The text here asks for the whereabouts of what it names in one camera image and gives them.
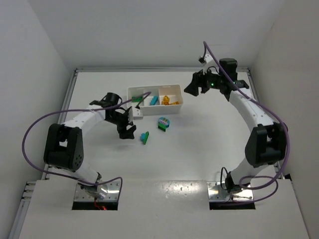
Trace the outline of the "green lego plate under teal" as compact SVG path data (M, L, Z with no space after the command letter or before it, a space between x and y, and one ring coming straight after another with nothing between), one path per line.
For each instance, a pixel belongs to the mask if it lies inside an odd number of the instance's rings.
M145 141L142 141L142 143L143 143L144 145L147 143L147 140L148 140L148 137L149 137L149 134L150 134L148 131L146 131L145 133L147 134L147 138L146 138Z

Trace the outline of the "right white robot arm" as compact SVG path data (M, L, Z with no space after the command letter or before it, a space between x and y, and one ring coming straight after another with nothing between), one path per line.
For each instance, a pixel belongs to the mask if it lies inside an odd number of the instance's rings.
M203 68L193 73L191 83L184 92L196 97L210 89L219 90L236 108L250 131L245 146L245 158L234 170L227 172L225 179L227 192L239 191L248 186L260 171L284 159L287 147L285 129L253 102L249 85L238 79L235 59L220 59L217 73L211 71L212 56L206 54L199 61Z

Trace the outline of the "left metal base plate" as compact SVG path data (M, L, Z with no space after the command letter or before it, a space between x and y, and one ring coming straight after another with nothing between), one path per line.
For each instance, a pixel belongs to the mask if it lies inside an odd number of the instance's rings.
M115 202L120 192L120 181L113 181L100 186L88 186L77 184L74 194L74 202Z

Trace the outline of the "metal base plate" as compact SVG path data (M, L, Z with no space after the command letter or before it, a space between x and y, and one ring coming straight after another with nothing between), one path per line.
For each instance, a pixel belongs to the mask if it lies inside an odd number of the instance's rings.
M240 201L253 201L253 192L250 189L240 189L239 191L231 191L222 189L220 182L210 181L207 182L207 191L209 202L240 202Z
M120 181L113 181L100 186L88 186L77 184L74 194L74 202L115 202L120 192Z

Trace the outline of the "green curved lego brick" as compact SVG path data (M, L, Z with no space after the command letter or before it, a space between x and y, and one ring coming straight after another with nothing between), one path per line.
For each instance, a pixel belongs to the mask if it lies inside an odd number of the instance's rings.
M159 123L158 123L158 129L160 129L160 130L166 132L167 125L159 122Z

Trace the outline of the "small teal lego brick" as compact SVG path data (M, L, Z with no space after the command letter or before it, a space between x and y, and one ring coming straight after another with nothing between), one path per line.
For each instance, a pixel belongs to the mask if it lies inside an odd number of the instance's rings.
M140 140L141 141L145 141L147 138L147 134L146 133L142 133L141 136L140 136Z

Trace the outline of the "teal frog lily lego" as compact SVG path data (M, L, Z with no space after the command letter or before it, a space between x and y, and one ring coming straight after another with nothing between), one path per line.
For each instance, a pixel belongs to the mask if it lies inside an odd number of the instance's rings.
M166 128L168 128L169 125L170 125L169 119L168 119L168 118L165 118L165 117L160 117L160 118L159 118L159 123L165 125Z

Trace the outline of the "white three-compartment tray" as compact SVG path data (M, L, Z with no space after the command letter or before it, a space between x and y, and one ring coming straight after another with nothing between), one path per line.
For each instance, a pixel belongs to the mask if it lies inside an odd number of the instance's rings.
M180 85L130 87L127 99L132 100L127 107L135 119L177 114L183 105Z

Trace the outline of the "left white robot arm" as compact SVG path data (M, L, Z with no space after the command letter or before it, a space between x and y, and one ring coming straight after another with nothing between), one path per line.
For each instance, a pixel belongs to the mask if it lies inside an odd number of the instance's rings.
M44 162L75 177L81 189L92 197L102 199L107 187L102 176L84 161L83 137L95 125L106 121L117 127L120 139L134 139L136 126L130 118L131 108L120 107L122 98L108 92L101 100L93 100L84 112L62 124L48 129Z

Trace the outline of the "teal 2x4 lego brick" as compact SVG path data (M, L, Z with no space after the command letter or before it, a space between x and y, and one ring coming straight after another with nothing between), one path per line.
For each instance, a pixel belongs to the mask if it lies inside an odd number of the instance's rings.
M150 106L155 106L159 101L159 97L158 96L153 96L153 98L151 99L149 105Z

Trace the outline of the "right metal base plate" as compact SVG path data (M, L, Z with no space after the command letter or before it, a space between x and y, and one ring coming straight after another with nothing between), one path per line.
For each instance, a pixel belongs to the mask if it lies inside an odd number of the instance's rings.
M240 189L239 191L231 191L222 189L220 182L210 181L207 182L207 191L209 202L240 202L240 201L253 201L253 192L250 189Z

